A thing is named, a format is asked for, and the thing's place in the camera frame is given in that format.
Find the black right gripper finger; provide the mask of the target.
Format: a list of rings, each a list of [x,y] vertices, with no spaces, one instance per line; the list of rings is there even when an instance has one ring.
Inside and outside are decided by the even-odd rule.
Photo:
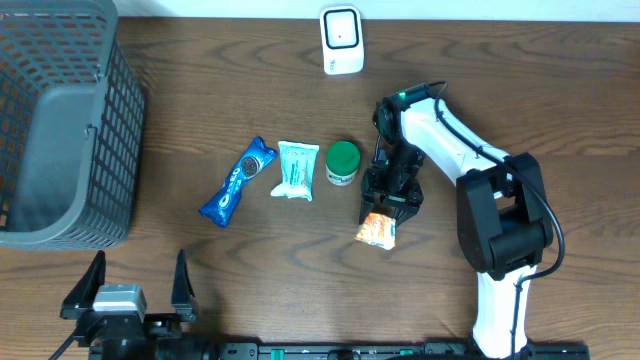
[[[395,219],[396,227],[399,228],[414,217],[419,212],[421,205],[421,201],[395,201],[393,218]]]
[[[366,218],[372,213],[377,206],[380,205],[380,193],[365,193],[361,194],[361,205],[359,212],[359,223],[362,224]]]

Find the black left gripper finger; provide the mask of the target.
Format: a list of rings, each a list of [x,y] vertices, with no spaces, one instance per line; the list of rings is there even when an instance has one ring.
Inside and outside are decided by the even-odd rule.
[[[100,287],[105,283],[106,257],[99,250],[89,268],[63,300],[60,317],[65,320],[78,320],[90,310]]]
[[[190,282],[186,254],[180,249],[176,258],[171,305],[182,322],[195,322],[198,317],[198,303]]]

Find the orange snack packet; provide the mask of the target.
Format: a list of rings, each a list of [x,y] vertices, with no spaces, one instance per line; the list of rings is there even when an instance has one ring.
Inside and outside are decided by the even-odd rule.
[[[384,214],[370,213],[359,226],[357,241],[385,250],[395,247],[396,220]]]

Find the green lid white jar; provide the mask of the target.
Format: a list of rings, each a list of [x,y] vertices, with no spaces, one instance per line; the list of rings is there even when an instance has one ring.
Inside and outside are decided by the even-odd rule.
[[[356,177],[361,155],[358,147],[348,141],[337,141],[326,154],[327,179],[336,186],[346,186]]]

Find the mint green wipes pack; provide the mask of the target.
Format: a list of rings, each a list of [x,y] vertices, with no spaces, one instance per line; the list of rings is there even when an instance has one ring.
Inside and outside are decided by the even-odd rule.
[[[279,141],[278,146],[282,182],[271,190],[270,195],[312,201],[314,169],[320,146],[286,140]]]

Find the blue Oreo cookie pack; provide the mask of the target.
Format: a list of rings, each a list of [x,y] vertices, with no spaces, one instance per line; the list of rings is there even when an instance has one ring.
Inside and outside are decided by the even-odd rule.
[[[221,189],[199,209],[219,227],[227,227],[242,197],[242,189],[276,158],[278,153],[256,136],[225,178]]]

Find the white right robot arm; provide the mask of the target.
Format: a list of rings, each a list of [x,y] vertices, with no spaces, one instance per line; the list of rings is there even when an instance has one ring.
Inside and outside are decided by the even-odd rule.
[[[457,237],[478,279],[472,339],[482,355],[506,359],[521,352],[530,281],[552,243],[564,243],[544,190],[541,169],[528,154],[512,156],[466,127],[447,108],[444,81],[419,84],[377,102],[374,157],[361,183],[361,221],[376,206],[397,225],[415,216],[424,196],[417,173],[430,159],[456,188]]]

